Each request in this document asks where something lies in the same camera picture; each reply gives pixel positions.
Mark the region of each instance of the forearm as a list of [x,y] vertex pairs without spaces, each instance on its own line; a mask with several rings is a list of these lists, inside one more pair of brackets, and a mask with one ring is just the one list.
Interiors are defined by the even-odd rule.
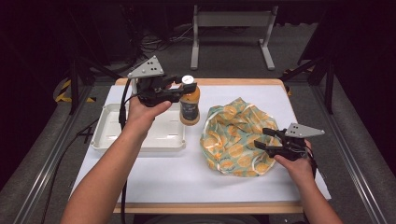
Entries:
[[343,223],[323,197],[315,180],[299,187],[304,212],[311,224]]
[[64,211],[64,223],[108,222],[144,137],[122,132],[75,189]]

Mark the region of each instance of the bottle label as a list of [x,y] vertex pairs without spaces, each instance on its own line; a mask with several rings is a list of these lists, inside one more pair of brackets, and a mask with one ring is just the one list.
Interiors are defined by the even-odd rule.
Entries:
[[181,115],[186,120],[195,120],[198,117],[198,104],[181,103]]

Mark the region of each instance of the juice bottle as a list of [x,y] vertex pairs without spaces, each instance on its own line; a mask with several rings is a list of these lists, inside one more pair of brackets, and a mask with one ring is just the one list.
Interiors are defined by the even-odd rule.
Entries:
[[[191,84],[194,82],[194,77],[189,75],[184,76],[181,79],[181,82],[181,85]],[[201,92],[197,86],[194,92],[184,94],[180,98],[180,121],[183,124],[191,126],[199,121],[200,115],[198,103],[200,95]]]

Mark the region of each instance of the white table surface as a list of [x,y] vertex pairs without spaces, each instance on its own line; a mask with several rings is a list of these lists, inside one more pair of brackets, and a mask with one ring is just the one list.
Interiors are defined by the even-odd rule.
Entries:
[[[118,104],[123,86],[112,86],[106,105]],[[141,152],[128,177],[127,203],[273,203],[299,202],[297,188],[286,169],[276,163],[265,175],[238,177],[210,170],[199,139],[209,108],[242,97],[276,119],[279,130],[297,122],[290,100],[280,85],[200,86],[201,120],[186,127],[186,147],[179,152]],[[102,153],[89,146],[75,187]],[[316,181],[327,200],[331,195],[322,176]]]

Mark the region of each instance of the rectangular tray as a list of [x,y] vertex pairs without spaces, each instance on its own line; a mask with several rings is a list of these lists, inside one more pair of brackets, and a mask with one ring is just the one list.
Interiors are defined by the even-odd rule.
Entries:
[[[155,118],[140,151],[179,151],[186,146],[185,126],[180,121],[179,111],[179,103],[172,104],[167,111]],[[119,114],[120,104],[103,107],[91,141],[93,148],[105,152],[119,137]]]

